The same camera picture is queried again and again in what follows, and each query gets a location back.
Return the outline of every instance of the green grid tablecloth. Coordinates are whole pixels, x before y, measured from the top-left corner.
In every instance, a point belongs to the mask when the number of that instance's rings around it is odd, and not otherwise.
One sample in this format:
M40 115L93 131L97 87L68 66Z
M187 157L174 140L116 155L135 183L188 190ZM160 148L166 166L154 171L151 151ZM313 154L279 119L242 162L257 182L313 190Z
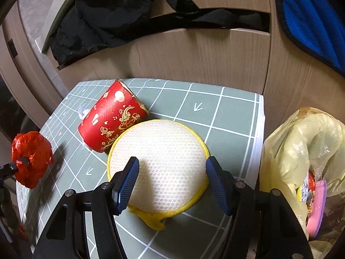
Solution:
M147 107L148 119L170 119L193 129L223 169L255 187L263 143L263 97L242 90L159 79L122 79ZM114 80L79 83L41 130L53 147L55 163L33 190L17 183L19 212L32 250L51 212L69 188L93 190L107 181L105 153L82 144L78 110L90 109ZM86 213L91 259L97 259L91 213ZM207 259L220 248L230 219L218 208L212 189L156 232L125 210L115 218L129 259Z

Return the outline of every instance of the yellow plastic bag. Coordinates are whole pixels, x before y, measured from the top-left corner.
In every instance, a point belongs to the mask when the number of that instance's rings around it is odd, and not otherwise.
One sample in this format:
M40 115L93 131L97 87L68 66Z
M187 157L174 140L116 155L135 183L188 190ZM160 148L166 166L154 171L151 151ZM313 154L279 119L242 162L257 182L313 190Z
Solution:
M312 166L315 179L327 182L327 197L345 192L345 125L310 107L292 114L264 142L260 190L282 191L306 236L307 206L297 200Z

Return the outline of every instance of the pink sponge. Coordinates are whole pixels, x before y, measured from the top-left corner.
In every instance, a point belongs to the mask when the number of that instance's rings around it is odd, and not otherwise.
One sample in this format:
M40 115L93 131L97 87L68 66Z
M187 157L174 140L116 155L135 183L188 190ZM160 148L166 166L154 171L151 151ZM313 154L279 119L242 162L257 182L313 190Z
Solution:
M322 216L326 202L326 188L327 183L325 180L316 182L313 212L312 215L309 217L307 224L307 232L311 238L316 237L321 226Z

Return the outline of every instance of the red plastic bag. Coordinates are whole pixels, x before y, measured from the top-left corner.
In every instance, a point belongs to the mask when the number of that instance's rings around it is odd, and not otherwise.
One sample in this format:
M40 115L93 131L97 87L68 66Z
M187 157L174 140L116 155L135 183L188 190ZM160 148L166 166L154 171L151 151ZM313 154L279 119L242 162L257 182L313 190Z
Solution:
M37 131L18 134L12 143L12 161L21 157L26 157L30 163L27 165L17 161L18 172L15 177L19 183L33 189L43 177L48 165L53 163L51 144Z

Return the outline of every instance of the red paper cup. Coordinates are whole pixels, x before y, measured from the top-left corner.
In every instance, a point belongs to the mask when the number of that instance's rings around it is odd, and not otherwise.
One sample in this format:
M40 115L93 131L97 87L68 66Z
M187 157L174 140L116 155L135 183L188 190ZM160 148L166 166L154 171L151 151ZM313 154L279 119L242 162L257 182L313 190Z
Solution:
M116 80L80 123L78 132L86 145L102 153L147 114L145 106L127 86Z

